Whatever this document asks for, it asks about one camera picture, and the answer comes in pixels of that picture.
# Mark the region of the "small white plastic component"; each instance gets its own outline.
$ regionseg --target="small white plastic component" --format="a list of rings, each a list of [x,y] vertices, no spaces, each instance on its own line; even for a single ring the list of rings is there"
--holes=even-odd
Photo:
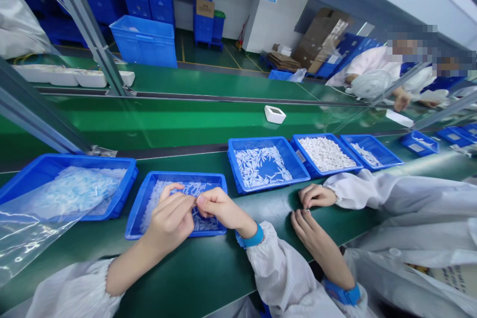
[[[287,115],[280,108],[265,106],[265,116],[267,121],[275,124],[282,124]]]
[[[76,79],[82,87],[104,88],[108,85],[106,76],[101,71],[80,71]]]

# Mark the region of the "white wall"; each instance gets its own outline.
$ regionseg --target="white wall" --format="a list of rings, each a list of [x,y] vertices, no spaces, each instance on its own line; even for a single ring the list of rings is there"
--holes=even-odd
[[[223,36],[237,39],[250,12],[252,0],[214,0],[215,9],[226,15]],[[174,1],[176,27],[193,30],[192,5]]]
[[[295,48],[302,34],[295,25],[308,0],[253,0],[243,48],[248,52],[269,52],[274,43]]]

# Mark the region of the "blue wristband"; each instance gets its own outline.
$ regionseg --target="blue wristband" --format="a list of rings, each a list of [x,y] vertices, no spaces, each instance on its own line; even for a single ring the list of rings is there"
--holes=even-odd
[[[240,236],[239,232],[235,230],[235,237],[237,238],[237,242],[239,243],[240,247],[247,249],[247,247],[256,246],[263,241],[262,226],[260,226],[257,221],[255,222],[257,223],[257,227],[258,227],[257,233],[253,235],[251,238],[248,238],[248,239],[243,238],[242,236]]]
[[[323,280],[324,289],[330,297],[335,298],[338,302],[341,302],[348,306],[357,306],[361,300],[361,293],[359,292],[358,285],[353,289],[345,291],[333,282],[328,281],[326,278]]]

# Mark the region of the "white container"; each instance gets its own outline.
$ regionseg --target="white container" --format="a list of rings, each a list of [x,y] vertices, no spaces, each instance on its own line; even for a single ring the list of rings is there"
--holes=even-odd
[[[78,70],[59,67],[52,72],[48,72],[50,83],[59,86],[77,86],[79,85],[76,74]]]
[[[104,88],[108,85],[102,71],[79,71],[76,80],[82,87]]]
[[[48,68],[54,67],[58,68],[58,66],[52,65],[23,65],[23,66],[12,66],[21,76],[26,79],[28,82],[33,83],[49,83],[50,78],[48,77]]]
[[[269,105],[265,106],[265,116],[267,117],[267,121],[275,124],[282,124],[287,117],[280,108],[271,107]]]
[[[136,74],[131,71],[119,71],[121,78],[126,86],[131,87],[133,85]]]

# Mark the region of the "stacked cardboard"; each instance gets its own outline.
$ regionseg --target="stacked cardboard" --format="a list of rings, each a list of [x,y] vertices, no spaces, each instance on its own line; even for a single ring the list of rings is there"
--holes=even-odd
[[[282,55],[276,51],[269,52],[267,58],[277,67],[278,70],[295,72],[297,69],[302,68],[300,63],[292,59],[290,56]]]
[[[320,9],[292,57],[307,72],[316,73],[334,54],[340,35],[352,21],[344,12],[325,7]]]

